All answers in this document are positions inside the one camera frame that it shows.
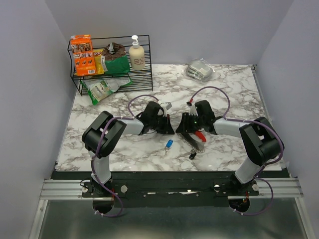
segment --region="green and white bag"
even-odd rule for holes
[[[82,80],[81,84],[86,88],[92,104],[96,105],[105,97],[116,92],[121,86],[128,86],[132,83],[130,77],[102,78],[97,80]]]

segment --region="marble countertop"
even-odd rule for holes
[[[178,127],[181,114],[188,112],[186,101],[204,86],[222,88],[229,96],[230,118],[256,119],[265,116],[265,111],[257,90],[250,66],[214,65],[213,79],[201,83],[186,75],[185,65],[153,65],[153,92],[114,93],[93,106],[89,96],[76,94],[67,130],[61,147],[57,171],[91,171],[90,156],[81,141],[86,128],[102,111],[114,116],[130,116],[127,104],[130,99],[141,94],[152,94],[163,102],[171,102],[168,110],[174,130]],[[207,99],[216,116],[227,109],[227,100],[222,93],[206,89],[195,100]],[[144,110],[152,98],[139,98],[131,109],[137,114]],[[204,132],[207,139],[205,152],[189,159],[191,147],[175,135],[150,133],[141,136],[123,135],[110,155],[111,171],[224,171],[237,170],[247,157],[243,142],[239,138],[211,135]],[[173,145],[165,156],[164,147],[169,139]],[[279,164],[266,170],[281,170]]]

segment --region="black metal shelf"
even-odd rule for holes
[[[132,36],[120,36],[120,37],[103,37],[103,38],[91,38],[93,49],[104,48],[111,42],[122,44],[125,46],[126,55],[129,62],[129,48],[132,45]],[[86,95],[87,90],[80,83],[82,80],[96,80],[96,79],[108,79],[108,78],[121,78],[130,77],[132,84],[125,87],[120,87],[117,92],[129,92],[129,91],[153,91],[153,76],[152,76],[152,60],[151,60],[151,44],[149,35],[139,35],[140,46],[144,48],[145,52],[145,68],[137,71],[131,67],[130,71],[120,75],[90,75],[90,76],[76,76],[75,65],[72,57],[72,49],[70,48],[70,41],[68,45],[68,52],[71,59],[70,77],[81,95]]]

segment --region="white wall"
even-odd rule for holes
[[[74,95],[67,43],[44,0],[0,7],[0,237],[28,238]]]
[[[285,161],[319,238],[319,1],[295,0],[257,66]]]
[[[256,64],[293,0],[46,0],[63,35],[149,34],[153,63]]]

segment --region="lotion bottle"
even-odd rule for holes
[[[131,66],[134,70],[140,71],[145,67],[144,49],[139,45],[138,36],[132,36],[133,46],[129,49]]]

